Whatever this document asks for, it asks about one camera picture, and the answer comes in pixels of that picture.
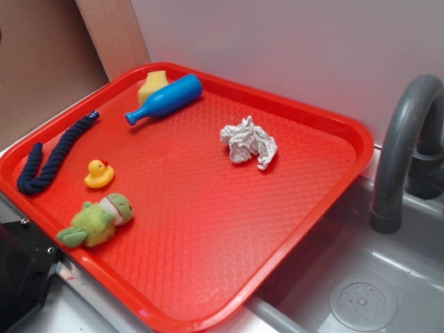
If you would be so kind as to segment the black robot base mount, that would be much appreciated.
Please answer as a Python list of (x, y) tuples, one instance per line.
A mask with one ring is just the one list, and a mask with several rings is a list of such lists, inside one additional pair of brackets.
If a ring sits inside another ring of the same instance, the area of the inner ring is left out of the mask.
[(1, 331), (43, 309), (60, 261), (57, 246), (33, 222), (1, 224)]

